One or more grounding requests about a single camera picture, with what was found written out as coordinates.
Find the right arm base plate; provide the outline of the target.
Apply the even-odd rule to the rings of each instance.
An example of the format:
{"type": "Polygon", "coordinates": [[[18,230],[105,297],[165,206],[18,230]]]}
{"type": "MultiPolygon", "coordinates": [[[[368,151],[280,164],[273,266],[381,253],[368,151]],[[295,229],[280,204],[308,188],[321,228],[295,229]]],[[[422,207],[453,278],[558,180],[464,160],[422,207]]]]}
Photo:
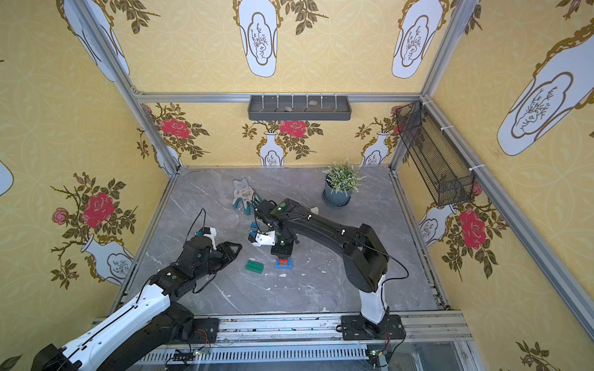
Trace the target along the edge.
{"type": "Polygon", "coordinates": [[[385,314],[379,324],[360,315],[344,315],[337,331],[346,341],[351,340],[402,340],[406,337],[399,315],[385,314]]]}

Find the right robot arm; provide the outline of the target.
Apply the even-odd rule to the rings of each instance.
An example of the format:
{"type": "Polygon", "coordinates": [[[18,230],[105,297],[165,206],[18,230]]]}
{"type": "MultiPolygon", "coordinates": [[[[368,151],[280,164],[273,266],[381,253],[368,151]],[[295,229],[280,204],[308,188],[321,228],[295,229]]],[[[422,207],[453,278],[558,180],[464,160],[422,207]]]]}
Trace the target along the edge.
{"type": "Polygon", "coordinates": [[[254,211],[256,220],[269,228],[248,238],[255,247],[269,246],[273,256],[289,259],[298,237],[303,236],[331,249],[342,257],[346,278],[360,292],[362,317],[373,325],[385,319],[381,286],[389,256],[372,227],[333,222],[293,199],[280,203],[263,199],[256,202],[254,211]]]}

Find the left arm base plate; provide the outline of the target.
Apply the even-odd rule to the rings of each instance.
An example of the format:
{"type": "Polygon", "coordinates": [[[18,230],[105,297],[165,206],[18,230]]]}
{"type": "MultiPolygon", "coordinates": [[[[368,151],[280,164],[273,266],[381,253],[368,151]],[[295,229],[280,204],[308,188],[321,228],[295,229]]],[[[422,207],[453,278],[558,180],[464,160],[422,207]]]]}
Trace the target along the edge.
{"type": "Polygon", "coordinates": [[[165,317],[157,326],[156,345],[182,342],[212,346],[216,343],[220,322],[219,318],[210,317],[184,321],[165,317]]]}

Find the light blue 2x4 brick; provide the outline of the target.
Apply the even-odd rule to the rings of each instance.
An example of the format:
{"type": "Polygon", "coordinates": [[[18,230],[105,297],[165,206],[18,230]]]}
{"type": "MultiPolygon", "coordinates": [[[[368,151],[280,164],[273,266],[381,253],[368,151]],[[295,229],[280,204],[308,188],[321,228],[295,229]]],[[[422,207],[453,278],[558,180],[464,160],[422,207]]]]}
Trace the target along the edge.
{"type": "Polygon", "coordinates": [[[292,259],[278,259],[275,262],[275,267],[277,269],[292,269],[293,261],[292,259]]]}

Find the green 2x4 brick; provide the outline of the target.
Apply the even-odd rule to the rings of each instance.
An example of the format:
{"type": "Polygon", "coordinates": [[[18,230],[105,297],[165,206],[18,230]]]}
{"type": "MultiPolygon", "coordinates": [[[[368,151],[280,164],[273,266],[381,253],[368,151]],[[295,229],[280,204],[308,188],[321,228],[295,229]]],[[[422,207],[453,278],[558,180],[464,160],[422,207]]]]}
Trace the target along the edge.
{"type": "Polygon", "coordinates": [[[256,273],[258,275],[261,275],[264,271],[264,264],[260,263],[258,261],[248,261],[245,265],[245,269],[247,271],[250,271],[252,273],[256,273]]]}

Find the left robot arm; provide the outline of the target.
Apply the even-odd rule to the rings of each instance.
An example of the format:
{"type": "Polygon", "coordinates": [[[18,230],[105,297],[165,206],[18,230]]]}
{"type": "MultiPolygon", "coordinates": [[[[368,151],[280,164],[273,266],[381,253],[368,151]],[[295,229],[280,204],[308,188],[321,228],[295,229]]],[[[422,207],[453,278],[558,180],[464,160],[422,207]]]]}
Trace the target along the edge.
{"type": "Polygon", "coordinates": [[[46,346],[31,368],[126,370],[164,343],[187,343],[196,331],[194,314],[179,300],[199,279],[227,267],[241,249],[241,244],[228,241],[213,245],[210,235],[192,237],[177,260],[151,276],[128,303],[65,346],[46,346]]]}

